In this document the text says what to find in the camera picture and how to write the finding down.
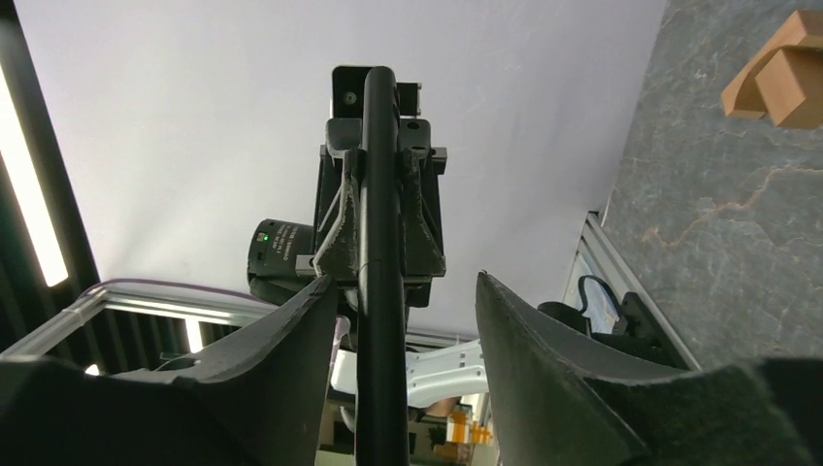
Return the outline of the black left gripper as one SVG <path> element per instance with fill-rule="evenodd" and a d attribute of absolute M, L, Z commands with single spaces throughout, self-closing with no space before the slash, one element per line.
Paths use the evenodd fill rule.
<path fill-rule="evenodd" d="M 425 308 L 446 273 L 439 178 L 447 160 L 421 118 L 420 83 L 399 83 L 382 66 L 332 72 L 332 113 L 320 149 L 312 267 L 352 290 L 365 266 L 404 284 L 405 303 Z"/>

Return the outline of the black remote control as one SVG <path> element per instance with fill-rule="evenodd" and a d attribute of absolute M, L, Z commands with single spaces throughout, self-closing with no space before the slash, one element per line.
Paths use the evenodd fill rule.
<path fill-rule="evenodd" d="M 384 66 L 372 68 L 364 86 L 355 432 L 359 465 L 410 462 L 395 87 L 393 71 Z"/>

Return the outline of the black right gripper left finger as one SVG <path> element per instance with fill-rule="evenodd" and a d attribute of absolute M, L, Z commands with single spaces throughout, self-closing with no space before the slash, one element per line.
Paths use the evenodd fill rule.
<path fill-rule="evenodd" d="M 121 378 L 184 390 L 259 465 L 312 465 L 338 305 L 321 277 L 284 305 L 190 356 L 191 366 Z"/>

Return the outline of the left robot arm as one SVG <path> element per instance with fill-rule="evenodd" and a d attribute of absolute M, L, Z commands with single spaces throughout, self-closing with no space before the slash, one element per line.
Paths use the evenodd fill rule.
<path fill-rule="evenodd" d="M 315 277 L 329 274 L 341 289 L 340 315 L 357 322 L 360 260 L 357 215 L 365 151 L 362 118 L 369 66 L 332 72 L 331 117 L 319 151 L 313 221 L 262 220 L 248 249 L 247 281 L 256 297 L 282 305 Z M 408 309 L 425 308 L 433 280 L 446 272 L 439 177 L 446 150 L 431 144 L 431 126 L 421 118 L 421 83 L 395 85 L 399 119 L 400 265 Z M 406 355 L 408 403 L 427 408 L 452 397 L 487 391 L 479 341 Z"/>

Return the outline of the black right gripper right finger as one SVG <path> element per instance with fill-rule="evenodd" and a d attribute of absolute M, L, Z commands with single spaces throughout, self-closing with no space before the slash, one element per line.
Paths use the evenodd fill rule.
<path fill-rule="evenodd" d="M 590 386 L 677 375 L 546 316 L 485 271 L 476 317 L 500 456 L 506 465 L 620 465 L 649 453 Z"/>

